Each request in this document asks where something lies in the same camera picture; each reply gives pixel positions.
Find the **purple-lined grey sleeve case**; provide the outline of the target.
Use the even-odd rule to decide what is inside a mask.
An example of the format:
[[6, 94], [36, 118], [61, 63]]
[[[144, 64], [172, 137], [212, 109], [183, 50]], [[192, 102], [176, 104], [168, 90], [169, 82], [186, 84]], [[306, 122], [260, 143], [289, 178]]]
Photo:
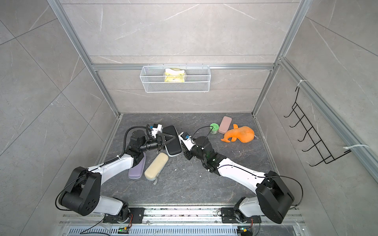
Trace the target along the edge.
[[128, 176], [131, 180], [137, 180], [142, 177], [144, 173], [145, 162], [146, 154], [144, 153], [142, 160], [136, 166], [129, 169]]

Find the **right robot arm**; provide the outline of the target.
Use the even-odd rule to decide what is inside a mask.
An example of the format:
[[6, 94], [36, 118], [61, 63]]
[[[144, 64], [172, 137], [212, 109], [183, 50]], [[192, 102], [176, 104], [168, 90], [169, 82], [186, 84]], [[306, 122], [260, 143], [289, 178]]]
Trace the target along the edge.
[[179, 135], [186, 159], [198, 158], [202, 166], [211, 173], [229, 178], [252, 191], [253, 198], [242, 197], [233, 207], [235, 218], [244, 223], [253, 216], [266, 216], [276, 224], [281, 224], [287, 212], [294, 207], [294, 195], [283, 178], [270, 171], [257, 172], [233, 162], [230, 158], [214, 151], [208, 138], [193, 139], [187, 133]]

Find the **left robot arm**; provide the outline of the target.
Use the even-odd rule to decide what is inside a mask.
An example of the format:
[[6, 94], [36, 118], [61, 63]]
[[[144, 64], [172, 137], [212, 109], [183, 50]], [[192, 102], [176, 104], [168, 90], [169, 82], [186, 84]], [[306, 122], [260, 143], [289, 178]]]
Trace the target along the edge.
[[133, 126], [124, 135], [122, 151], [111, 160], [89, 168], [75, 168], [63, 190], [55, 199], [61, 211], [73, 211], [81, 216], [90, 213], [115, 216], [125, 221], [130, 216], [127, 202], [101, 196], [101, 186], [119, 173], [136, 167], [149, 150], [173, 146], [180, 151], [180, 140], [174, 126], [155, 129], [152, 126]]

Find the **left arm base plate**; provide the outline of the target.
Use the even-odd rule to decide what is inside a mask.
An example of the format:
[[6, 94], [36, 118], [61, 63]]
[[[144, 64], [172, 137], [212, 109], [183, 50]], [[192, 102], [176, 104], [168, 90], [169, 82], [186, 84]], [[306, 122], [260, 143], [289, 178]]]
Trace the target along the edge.
[[144, 207], [132, 207], [127, 210], [121, 210], [118, 215], [106, 214], [103, 223], [123, 224], [132, 222], [132, 224], [140, 224], [143, 221], [144, 213]]

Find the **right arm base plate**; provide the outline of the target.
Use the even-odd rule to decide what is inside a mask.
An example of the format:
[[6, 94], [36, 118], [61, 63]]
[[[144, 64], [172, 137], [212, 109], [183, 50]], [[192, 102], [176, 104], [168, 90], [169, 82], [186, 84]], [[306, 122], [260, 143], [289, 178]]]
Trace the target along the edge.
[[261, 223], [260, 216], [245, 217], [242, 213], [235, 212], [232, 207], [222, 207], [217, 214], [221, 217], [222, 223]]

